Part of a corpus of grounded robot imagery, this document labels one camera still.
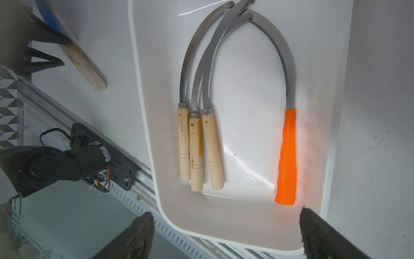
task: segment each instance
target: red wire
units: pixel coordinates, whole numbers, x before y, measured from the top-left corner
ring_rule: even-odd
[[[109,182],[109,172],[111,171],[111,166],[109,166],[109,168],[106,168],[106,171],[108,172],[108,178],[106,179],[105,185],[102,186],[101,189],[105,188],[106,184]]]
[[[109,173],[108,173],[108,192],[109,192],[109,187],[111,186],[111,181],[109,180]]]

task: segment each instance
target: white surface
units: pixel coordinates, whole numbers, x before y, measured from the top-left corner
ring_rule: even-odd
[[[336,140],[330,139],[330,130],[334,99],[344,83],[352,2],[261,0],[251,5],[279,28],[295,58],[298,188],[294,206],[274,202],[285,110],[282,66],[270,41],[251,24],[222,44],[213,71],[211,99],[223,144],[225,186],[213,190],[206,167],[201,193],[193,193],[188,182],[179,180],[180,69],[187,42],[217,7],[209,6],[212,3],[131,0],[128,6],[158,206],[171,225],[190,235],[266,252],[301,253],[302,206],[318,213],[327,207],[333,173],[332,166],[327,170],[328,152],[333,162],[335,145],[330,141]],[[199,51],[195,64],[201,55]]]
[[[414,2],[355,1],[327,221],[371,258],[412,258]]]
[[[33,73],[33,84],[149,167],[127,2],[47,2],[107,87],[94,91],[57,44],[41,42],[33,42],[33,48],[60,58],[65,65]],[[34,14],[40,17],[36,5]]]

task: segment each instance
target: orange plastic grip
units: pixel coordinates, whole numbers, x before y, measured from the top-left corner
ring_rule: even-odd
[[[296,195],[296,109],[285,111],[283,143],[280,149],[279,176],[275,202],[294,205]]]

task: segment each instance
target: blue object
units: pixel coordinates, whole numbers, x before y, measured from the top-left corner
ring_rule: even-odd
[[[44,0],[35,0],[37,9],[40,12],[40,15],[43,17],[43,20],[47,25],[54,28],[56,31],[60,32],[60,29],[58,25],[55,22],[55,19],[53,18],[52,14],[49,12],[48,7],[46,6],[46,3]]]

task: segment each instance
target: white tray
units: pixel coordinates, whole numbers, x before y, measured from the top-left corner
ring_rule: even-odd
[[[222,4],[214,2],[129,0],[132,48],[158,207],[171,226],[189,235],[265,252],[300,254],[301,208],[309,207],[323,218],[327,214],[352,0],[257,0],[250,6],[281,31],[296,63],[298,183],[294,206],[274,202],[286,103],[283,69],[274,46],[251,24],[225,40],[213,71],[211,100],[222,143],[224,188],[211,188],[206,159],[201,193],[192,192],[190,183],[179,178],[181,66],[198,25]],[[200,45],[189,85],[217,24]]]

